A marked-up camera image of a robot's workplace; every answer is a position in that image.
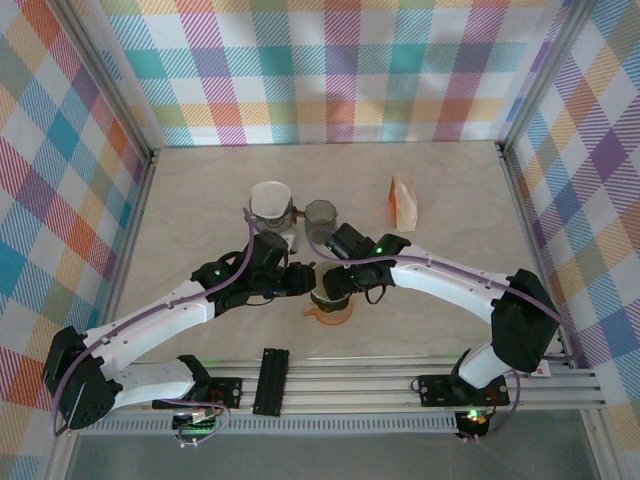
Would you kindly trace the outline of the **white paper coffee filter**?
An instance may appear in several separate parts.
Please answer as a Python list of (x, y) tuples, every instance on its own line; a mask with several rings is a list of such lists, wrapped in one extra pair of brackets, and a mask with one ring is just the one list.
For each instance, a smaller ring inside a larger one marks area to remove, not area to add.
[(290, 188), (278, 181), (264, 181), (251, 188), (250, 210), (267, 220), (282, 217), (291, 199)]
[(326, 289), (325, 289), (325, 286), (324, 286), (324, 283), (323, 283), (323, 279), (324, 279), (324, 275), (330, 269), (331, 269), (331, 263), (330, 262), (320, 262), (320, 263), (317, 263), (314, 266), (314, 275), (315, 275), (316, 285), (315, 285), (314, 289), (311, 291), (311, 293), (316, 298), (319, 298), (321, 300), (327, 300), (328, 299), (328, 296), (327, 296), (327, 293), (326, 293)]

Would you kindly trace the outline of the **orange glass pitcher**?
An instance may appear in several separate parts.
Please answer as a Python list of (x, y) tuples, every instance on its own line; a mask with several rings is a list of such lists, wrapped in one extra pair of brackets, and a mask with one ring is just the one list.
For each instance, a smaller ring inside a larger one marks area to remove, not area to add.
[(339, 326), (351, 318), (354, 311), (354, 302), (351, 299), (347, 299), (344, 302), (330, 304), (329, 307), (329, 310), (323, 310), (320, 305), (310, 303), (302, 310), (302, 315), (304, 317), (314, 317), (318, 322), (326, 326)]

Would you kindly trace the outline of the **grey glass cup wooden handle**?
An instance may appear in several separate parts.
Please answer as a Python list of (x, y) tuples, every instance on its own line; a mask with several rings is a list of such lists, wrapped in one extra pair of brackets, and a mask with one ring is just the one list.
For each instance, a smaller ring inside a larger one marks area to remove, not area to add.
[(338, 212), (330, 201), (314, 200), (304, 209), (296, 209), (296, 216), (303, 220), (305, 233), (310, 235), (314, 229), (320, 229), (320, 233), (334, 232)]

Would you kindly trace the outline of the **orange white filter packet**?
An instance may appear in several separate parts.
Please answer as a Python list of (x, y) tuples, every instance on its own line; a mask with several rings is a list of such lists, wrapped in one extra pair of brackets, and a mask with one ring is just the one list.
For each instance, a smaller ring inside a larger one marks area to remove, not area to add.
[(402, 233), (413, 232), (417, 226), (418, 202), (410, 172), (392, 177), (389, 204), (396, 229)]

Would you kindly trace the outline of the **black controller board green light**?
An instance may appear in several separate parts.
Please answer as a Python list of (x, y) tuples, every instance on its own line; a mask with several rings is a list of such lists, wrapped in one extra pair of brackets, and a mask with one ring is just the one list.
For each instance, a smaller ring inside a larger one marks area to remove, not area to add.
[(186, 440), (200, 440), (219, 426), (220, 409), (200, 408), (195, 411), (178, 412), (172, 417), (171, 428), (181, 432)]
[(455, 435), (462, 440), (476, 440), (489, 433), (491, 412), (470, 409), (466, 412), (456, 412), (455, 421), (457, 432)]

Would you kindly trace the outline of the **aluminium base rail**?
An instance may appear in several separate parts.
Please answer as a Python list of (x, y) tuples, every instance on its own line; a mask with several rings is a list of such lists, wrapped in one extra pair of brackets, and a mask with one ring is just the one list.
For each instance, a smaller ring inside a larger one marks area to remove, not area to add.
[[(448, 374), (450, 356), (309, 358), (289, 361), (281, 414), (413, 413), (421, 410), (421, 375)], [(505, 376), (496, 390), (525, 410), (587, 410), (605, 406), (589, 369), (552, 364), (550, 375)]]

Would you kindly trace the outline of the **black rail bracket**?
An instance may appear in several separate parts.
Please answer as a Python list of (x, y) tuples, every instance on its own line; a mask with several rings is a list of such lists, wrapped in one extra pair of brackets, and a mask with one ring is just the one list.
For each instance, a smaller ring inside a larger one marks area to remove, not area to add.
[(252, 407), (254, 415), (279, 417), (285, 393), (290, 352), (265, 348)]

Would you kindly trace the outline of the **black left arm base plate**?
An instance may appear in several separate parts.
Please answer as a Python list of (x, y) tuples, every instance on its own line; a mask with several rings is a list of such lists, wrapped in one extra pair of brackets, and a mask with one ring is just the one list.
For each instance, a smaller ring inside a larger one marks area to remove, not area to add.
[(239, 377), (190, 378), (189, 388), (180, 395), (163, 394), (151, 403), (153, 409), (172, 409), (187, 404), (224, 404), (237, 409), (242, 396), (242, 379)]

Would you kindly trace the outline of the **aluminium side rail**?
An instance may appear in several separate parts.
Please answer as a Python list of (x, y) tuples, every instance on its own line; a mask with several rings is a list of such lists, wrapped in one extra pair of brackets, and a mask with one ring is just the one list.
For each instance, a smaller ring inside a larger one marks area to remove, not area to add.
[[(519, 191), (514, 163), (502, 143), (496, 142), (495, 147), (535, 271), (554, 302), (557, 311), (560, 311), (559, 301), (556, 299), (555, 292), (546, 276), (547, 271), (543, 256), (536, 242), (524, 196)], [(613, 427), (606, 410), (606, 404), (600, 404), (596, 409), (581, 409), (580, 417), (600, 479), (625, 480), (627, 468), (622, 464), (621, 447), (613, 435)]]
[[(121, 257), (116, 264), (113, 282), (108, 290), (104, 312), (99, 317), (99, 326), (114, 321), (116, 318), (160, 153), (160, 149), (153, 151), (152, 156), (144, 165), (139, 193), (124, 237)], [(64, 480), (78, 434), (79, 431), (66, 430), (60, 437), (56, 437), (53, 440), (50, 455), (45, 463), (44, 470), (38, 475), (37, 480)]]

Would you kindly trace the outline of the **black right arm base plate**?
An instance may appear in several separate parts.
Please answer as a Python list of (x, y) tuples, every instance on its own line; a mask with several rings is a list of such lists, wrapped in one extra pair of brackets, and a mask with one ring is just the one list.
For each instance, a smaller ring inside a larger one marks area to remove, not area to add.
[(421, 375), (415, 387), (422, 407), (508, 406), (511, 401), (504, 376), (486, 387), (475, 388), (448, 375)]

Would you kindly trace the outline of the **aluminium frame post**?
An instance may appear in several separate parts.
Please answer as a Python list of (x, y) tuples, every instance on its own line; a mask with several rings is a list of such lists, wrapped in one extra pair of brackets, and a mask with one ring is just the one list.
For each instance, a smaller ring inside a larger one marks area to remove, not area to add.
[(492, 126), (496, 149), (507, 152), (523, 134), (598, 0), (549, 0)]
[(124, 95), (117, 86), (107, 63), (94, 42), (94, 36), (72, 4), (72, 0), (47, 0), (47, 3), (69, 34), (81, 59), (107, 103), (121, 122), (124, 132), (132, 141), (136, 152), (147, 164), (154, 162), (155, 149), (144, 135), (139, 122), (134, 118)]

